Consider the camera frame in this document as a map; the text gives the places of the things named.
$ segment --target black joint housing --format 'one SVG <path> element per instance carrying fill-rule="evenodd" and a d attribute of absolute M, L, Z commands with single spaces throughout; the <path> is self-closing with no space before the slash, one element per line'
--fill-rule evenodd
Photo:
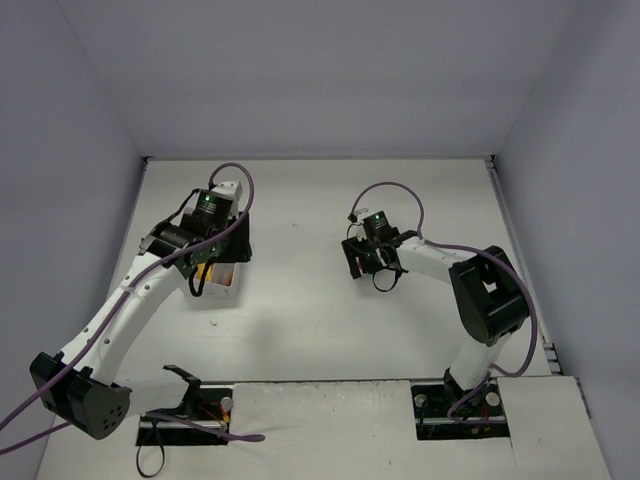
<path fill-rule="evenodd" d="M 501 248 L 491 246 L 485 252 L 513 268 Z M 518 285 L 490 260 L 476 255 L 457 262 L 449 269 L 449 276 L 462 324 L 476 341 L 494 345 L 501 336 L 518 330 L 529 316 Z"/>
<path fill-rule="evenodd" d="M 61 355 L 55 358 L 40 353 L 29 371 L 37 388 L 51 380 L 66 365 Z M 109 436 L 127 416 L 131 390 L 104 385 L 92 380 L 91 369 L 71 370 L 51 390 L 42 395 L 47 410 L 64 418 L 96 440 Z"/>

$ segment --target small box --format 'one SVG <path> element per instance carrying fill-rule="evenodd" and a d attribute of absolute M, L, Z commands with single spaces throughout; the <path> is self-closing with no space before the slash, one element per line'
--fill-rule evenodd
<path fill-rule="evenodd" d="M 240 284 L 240 263 L 215 263 L 211 266 L 205 277 L 203 295 L 220 298 L 236 298 L 238 285 Z M 194 283 L 197 285 L 202 278 L 204 264 L 198 265 L 198 273 Z"/>

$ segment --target wire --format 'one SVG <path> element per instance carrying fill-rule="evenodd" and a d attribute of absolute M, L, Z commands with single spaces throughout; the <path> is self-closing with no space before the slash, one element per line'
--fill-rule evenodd
<path fill-rule="evenodd" d="M 170 222 L 171 220 L 176 218 L 178 215 L 180 215 L 180 212 L 182 212 L 182 210 L 184 210 L 184 207 L 187 206 L 187 203 L 189 203 L 189 200 L 191 200 L 191 197 L 193 197 L 196 193 L 198 193 L 200 191 L 201 190 L 199 188 L 194 188 L 193 190 L 191 190 L 191 193 L 189 194 L 189 196 L 187 198 L 185 198 L 184 201 L 180 204 L 180 208 L 178 208 L 178 210 L 176 210 L 171 215 L 169 215 L 164 220 L 164 222 L 160 222 L 160 223 Z"/>
<path fill-rule="evenodd" d="M 140 467 L 140 451 L 142 450 L 142 445 L 138 445 L 138 451 L 136 452 L 136 470 L 138 470 L 138 475 L 140 475 L 142 478 L 157 477 L 164 468 L 164 462 L 166 460 L 166 454 L 164 452 L 164 442 L 162 441 L 162 436 L 158 431 L 158 420 L 151 420 L 151 431 L 147 433 L 146 438 L 149 439 L 152 434 L 155 435 L 158 447 L 160 447 L 160 452 L 162 453 L 162 463 L 160 464 L 160 468 L 158 468 L 158 471 L 156 473 L 153 473 L 151 475 L 144 473 L 142 471 L 142 468 Z"/>
<path fill-rule="evenodd" d="M 2 450 L 0 450 L 0 456 L 6 455 L 7 453 L 15 452 L 19 448 L 26 447 L 27 445 L 29 445 L 29 444 L 37 441 L 37 440 L 40 440 L 42 437 L 46 437 L 47 435 L 51 435 L 52 433 L 56 433 L 58 430 L 62 430 L 63 428 L 68 427 L 69 425 L 71 425 L 69 422 L 61 423 L 60 425 L 56 425 L 55 427 L 48 428 L 47 430 L 44 430 L 44 431 L 42 431 L 40 433 L 37 433 L 37 434 L 33 435 L 32 437 L 29 437 L 29 438 L 27 438 L 25 440 L 22 440 L 21 442 L 15 443 L 15 444 L 11 445 L 10 447 L 3 448 Z"/>
<path fill-rule="evenodd" d="M 418 424 L 418 426 L 420 427 L 420 437 L 422 437 L 422 430 L 424 428 L 424 414 L 427 411 L 427 402 L 425 400 L 425 402 L 422 404 L 422 407 L 420 407 L 420 423 Z"/>
<path fill-rule="evenodd" d="M 202 269 L 202 275 L 200 276 L 200 283 L 198 284 L 198 288 L 196 289 L 193 285 L 193 281 L 196 278 L 196 274 L 198 273 L 198 270 L 194 270 L 193 272 L 191 272 L 191 275 L 189 275 L 189 280 L 187 281 L 187 283 L 189 284 L 189 291 L 191 292 L 191 295 L 193 295 L 194 297 L 201 297 L 202 296 L 202 292 L 204 291 L 204 284 L 206 283 L 206 278 L 207 278 L 207 274 L 209 273 L 209 270 L 211 269 L 211 267 L 213 266 L 213 259 L 207 260 L 207 263 L 204 264 L 204 267 Z"/>
<path fill-rule="evenodd" d="M 420 218 L 418 220 L 418 226 L 416 227 L 416 232 L 418 234 L 418 238 L 420 238 L 426 245 L 429 245 L 430 247 L 434 247 L 434 248 L 440 248 L 443 250 L 460 250 L 463 252 L 470 252 L 470 253 L 479 255 L 483 258 L 486 258 L 487 260 L 492 262 L 494 265 L 497 265 L 499 268 L 504 270 L 507 273 L 507 275 L 509 275 L 511 279 L 516 283 L 516 285 L 518 285 L 518 288 L 520 289 L 520 291 L 522 292 L 522 295 L 524 296 L 525 302 L 527 304 L 527 308 L 529 309 L 529 315 L 531 317 L 531 338 L 529 340 L 529 349 L 527 350 L 527 354 L 525 356 L 524 361 L 522 362 L 522 365 L 515 372 L 509 372 L 496 364 L 492 364 L 491 368 L 496 369 L 498 372 L 500 372 L 501 374 L 507 377 L 521 376 L 524 372 L 527 371 L 527 369 L 531 365 L 531 361 L 533 360 L 533 355 L 536 351 L 536 343 L 538 340 L 538 313 L 536 312 L 536 307 L 533 303 L 533 298 L 531 298 L 531 293 L 529 293 L 529 289 L 527 288 L 525 283 L 520 279 L 518 274 L 511 267 L 509 267 L 509 265 L 507 265 L 505 262 L 503 262 L 499 258 L 494 257 L 490 253 L 485 252 L 484 250 L 480 250 L 479 248 L 475 248 L 475 247 L 469 247 L 466 245 L 457 245 L 453 243 L 437 243 L 427 238 L 424 238 L 422 235 L 422 223 L 424 221 L 424 205 L 422 204 L 422 200 L 420 200 L 420 197 L 418 196 L 418 194 L 415 191 L 413 191 L 411 188 L 407 187 L 406 185 L 403 185 L 402 183 L 378 182 L 368 186 L 360 193 L 360 195 L 358 195 L 358 197 L 356 198 L 356 201 L 353 203 L 353 206 L 351 207 L 351 215 L 354 214 L 355 209 L 358 206 L 358 202 L 364 196 L 364 194 L 367 193 L 369 190 L 372 190 L 373 188 L 379 187 L 381 185 L 392 185 L 392 186 L 400 187 L 406 190 L 407 192 L 409 192 L 413 196 L 413 198 L 415 198 L 416 202 L 418 203 L 418 208 L 420 210 Z"/>
<path fill-rule="evenodd" d="M 109 326 L 109 324 L 111 323 L 111 321 L 115 318 L 115 316 L 118 314 L 118 312 L 120 311 L 120 309 L 124 306 L 124 304 L 126 303 L 127 299 L 129 298 L 129 296 L 131 295 L 131 291 L 135 290 L 140 283 L 142 282 L 142 280 L 144 280 L 144 278 L 149 275 L 149 273 L 151 273 L 152 271 L 154 271 L 156 268 L 165 265 L 169 262 L 174 261 L 176 258 L 180 258 L 184 255 L 188 255 L 189 253 L 192 253 L 202 247 L 206 247 L 209 246 L 211 244 L 214 244 L 220 240 L 222 240 L 223 238 L 225 238 L 227 235 L 229 235 L 231 232 L 233 232 L 236 228 L 238 228 L 242 222 L 244 221 L 245 218 L 247 218 L 247 216 L 249 215 L 249 210 L 251 210 L 251 206 L 253 205 L 253 198 L 254 198 L 254 193 L 255 193 L 255 185 L 253 183 L 253 177 L 251 176 L 251 173 L 249 173 L 249 170 L 246 169 L 246 167 L 244 167 L 243 165 L 237 163 L 237 162 L 225 162 L 222 165 L 218 166 L 213 173 L 211 174 L 211 177 L 209 179 L 209 182 L 213 181 L 213 178 L 215 177 L 215 175 L 221 171 L 224 168 L 227 167 L 234 167 L 237 168 L 239 170 L 242 171 L 242 173 L 244 173 L 244 175 L 247 177 L 247 181 L 249 183 L 249 199 L 247 200 L 247 205 L 244 209 L 244 211 L 240 214 L 240 216 L 238 217 L 238 219 L 233 222 L 231 225 L 229 225 L 226 229 L 224 229 L 222 232 L 220 232 L 217 235 L 214 235 L 213 237 L 204 240 L 200 243 L 197 243 L 195 245 L 191 245 L 187 248 L 184 248 L 182 250 L 178 250 L 164 258 L 159 259 L 158 261 L 152 263 L 151 265 L 149 265 L 147 268 L 145 268 L 144 270 L 142 270 L 142 272 L 140 272 L 138 275 L 136 275 L 136 277 L 131 281 L 131 283 L 129 284 L 129 289 L 125 290 L 122 295 L 120 295 L 120 297 L 118 298 L 118 300 L 116 300 L 115 304 L 113 305 L 113 307 L 111 308 L 111 310 L 109 311 L 109 313 L 107 313 L 107 315 L 105 316 L 104 320 L 102 321 L 102 323 L 98 326 L 98 328 L 96 329 L 95 333 L 93 334 L 93 336 L 87 341 L 87 344 L 82 348 L 82 350 L 80 350 L 80 352 L 78 352 L 78 355 L 75 356 L 75 358 L 73 358 L 73 360 L 71 360 L 65 367 L 63 367 L 56 375 L 54 375 L 48 382 L 46 382 L 44 385 L 42 385 L 40 388 L 38 388 L 34 393 L 32 393 L 24 402 L 22 402 L 20 405 L 18 405 L 12 412 L 10 412 L 1 422 L 0 422 L 0 432 L 2 432 L 7 425 L 9 425 L 13 420 L 15 420 L 15 418 L 20 415 L 29 405 L 31 405 L 33 402 L 35 402 L 38 398 L 40 398 L 42 395 L 44 395 L 45 393 L 47 393 L 48 391 L 51 390 L 51 388 L 56 385 L 62 378 L 64 378 L 71 370 L 73 370 L 73 368 L 80 362 L 80 360 L 82 360 L 84 358 L 84 356 L 89 352 L 89 350 L 91 350 L 91 348 L 96 344 L 96 342 L 98 341 L 98 339 L 100 338 L 100 336 L 102 335 L 102 333 L 107 329 L 107 327 Z M 45 432 L 41 432 L 37 435 L 35 435 L 34 437 L 31 438 L 42 438 L 42 436 L 48 435 L 49 433 L 53 433 L 49 430 L 45 431 Z"/>
<path fill-rule="evenodd" d="M 362 192 L 360 192 L 360 195 L 358 195 L 358 197 L 356 198 L 356 201 L 353 202 L 353 206 L 351 207 L 351 212 L 349 212 L 349 215 L 355 215 L 356 208 L 358 208 L 358 203 L 360 202 L 360 199 L 364 197 L 365 193 L 367 193 L 369 190 L 373 190 L 374 188 L 380 187 L 383 185 L 400 187 L 403 190 L 406 190 L 407 192 L 409 192 L 411 196 L 413 196 L 413 198 L 416 199 L 416 202 L 418 202 L 418 208 L 420 209 L 420 219 L 418 220 L 418 226 L 416 227 L 416 232 L 418 233 L 418 238 L 422 238 L 422 222 L 424 222 L 424 205 L 422 205 L 422 200 L 420 200 L 420 197 L 418 196 L 418 194 L 414 192 L 411 188 L 399 182 L 378 182 L 378 183 L 374 183 L 373 185 L 369 185 Z"/>
<path fill-rule="evenodd" d="M 157 418 L 158 420 L 165 420 L 167 422 L 177 422 L 182 425 L 186 425 L 188 427 L 194 428 L 204 433 L 210 433 L 215 435 L 222 440 L 226 440 L 227 442 L 250 442 L 250 443 L 258 443 L 264 442 L 265 436 L 261 433 L 254 433 L 250 435 L 234 435 L 233 433 L 222 432 L 215 428 L 203 427 L 202 425 L 198 425 L 191 420 L 187 420 L 186 418 L 174 417 L 173 415 L 167 415 L 160 412 L 147 412 L 145 414 L 146 417 L 149 418 Z"/>
<path fill-rule="evenodd" d="M 469 400 L 474 398 L 478 393 L 480 393 L 484 389 L 484 387 L 487 386 L 487 384 L 489 383 L 490 379 L 491 379 L 491 377 L 487 373 L 487 375 L 485 375 L 485 377 L 480 381 L 480 383 L 478 385 L 476 385 L 467 394 L 463 395 L 462 398 L 460 398 L 460 400 L 458 400 L 453 405 L 451 405 L 451 408 L 449 408 L 449 411 L 447 412 L 447 417 L 450 420 L 453 420 L 455 423 L 458 423 L 460 425 L 485 425 L 485 424 L 494 424 L 494 423 L 495 424 L 507 423 L 506 420 L 491 420 L 491 419 L 487 419 L 485 421 L 463 420 L 463 419 L 458 418 L 458 417 L 455 416 L 456 411 L 460 407 L 462 407 L 465 403 L 467 403 Z"/>
<path fill-rule="evenodd" d="M 392 272 L 395 272 L 395 277 L 393 279 L 393 283 L 391 284 L 391 286 L 388 289 L 383 289 L 378 287 L 378 285 L 376 284 L 376 275 L 381 271 L 377 271 L 374 272 L 374 274 L 371 276 L 371 282 L 373 283 L 373 288 L 375 288 L 377 291 L 382 292 L 382 293 L 387 293 L 390 292 L 391 290 L 393 290 L 394 288 L 396 288 L 396 285 L 398 285 L 398 280 L 400 279 L 400 276 L 402 275 L 402 272 L 399 272 L 398 270 L 393 270 L 392 268 L 385 268 L 384 270 L 390 270 Z"/>

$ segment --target black cable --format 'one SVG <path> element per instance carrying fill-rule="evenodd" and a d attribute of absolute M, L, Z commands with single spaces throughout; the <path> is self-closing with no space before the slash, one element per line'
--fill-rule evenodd
<path fill-rule="evenodd" d="M 207 273 L 209 273 L 209 269 L 211 268 L 211 266 L 213 265 L 213 260 L 207 260 L 207 263 L 204 264 L 204 269 L 202 270 L 202 275 L 200 276 L 200 283 L 198 284 L 198 288 L 196 289 L 195 286 L 193 285 L 193 281 L 196 278 L 196 274 L 198 273 L 198 269 L 195 269 L 193 272 L 191 272 L 191 275 L 189 275 L 189 291 L 191 292 L 191 295 L 193 295 L 194 297 L 201 297 L 202 296 L 202 292 L 204 292 L 204 284 L 206 282 L 207 279 Z"/>
<path fill-rule="evenodd" d="M 170 222 L 171 220 L 173 220 L 174 218 L 176 218 L 178 215 L 180 215 L 180 212 L 182 212 L 182 210 L 184 210 L 184 207 L 187 206 L 187 203 L 189 203 L 189 200 L 191 200 L 191 197 L 193 197 L 196 193 L 198 193 L 200 191 L 199 188 L 194 188 L 191 193 L 189 194 L 189 196 L 182 202 L 182 204 L 180 205 L 180 208 L 178 208 L 178 210 L 174 213 L 172 213 L 171 215 L 169 215 L 165 222 Z"/>
<path fill-rule="evenodd" d="M 158 476 L 158 474 L 164 468 L 164 461 L 166 459 L 166 455 L 164 452 L 164 443 L 162 442 L 162 437 L 160 436 L 160 432 L 158 431 L 158 420 L 151 420 L 151 431 L 147 433 L 147 436 L 143 443 L 146 443 L 146 441 L 149 439 L 151 435 L 155 435 L 156 441 L 158 442 L 158 446 L 160 447 L 160 452 L 162 453 L 162 464 L 160 464 L 160 468 L 158 468 L 158 471 L 156 473 L 152 475 L 144 473 L 142 471 L 142 468 L 140 468 L 140 450 L 142 450 L 142 445 L 138 445 L 138 451 L 136 452 L 136 469 L 138 470 L 138 474 L 142 478 L 153 478 Z"/>
<path fill-rule="evenodd" d="M 425 400 L 425 402 L 422 404 L 422 407 L 420 408 L 420 423 L 418 424 L 418 426 L 420 427 L 420 438 L 422 439 L 422 429 L 424 427 L 424 414 L 427 410 L 427 401 Z"/>
<path fill-rule="evenodd" d="M 393 270 L 392 268 L 385 268 L 384 270 L 391 270 L 392 272 L 395 272 L 395 277 L 393 279 L 393 283 L 391 284 L 391 286 L 388 289 L 384 290 L 384 289 L 378 287 L 378 285 L 376 285 L 376 274 L 378 272 L 375 272 L 371 276 L 371 282 L 373 283 L 373 288 L 375 288 L 377 291 L 382 292 L 382 293 L 387 293 L 387 292 L 390 292 L 391 290 L 393 290 L 394 288 L 396 288 L 396 285 L 398 284 L 398 280 L 402 276 L 402 272 L 400 272 L 398 270 Z"/>

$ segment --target yellow object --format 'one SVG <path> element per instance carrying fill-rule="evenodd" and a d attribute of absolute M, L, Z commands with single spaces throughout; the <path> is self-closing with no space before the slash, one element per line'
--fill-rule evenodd
<path fill-rule="evenodd" d="M 211 283 L 211 279 L 213 278 L 213 269 L 216 268 L 215 265 L 211 265 L 211 268 L 209 269 L 209 271 L 207 272 L 207 276 L 205 278 L 205 280 L 209 283 Z M 196 278 L 198 280 L 200 280 L 202 278 L 202 272 L 204 271 L 204 263 L 201 263 L 200 265 L 198 265 L 198 272 L 196 273 Z"/>

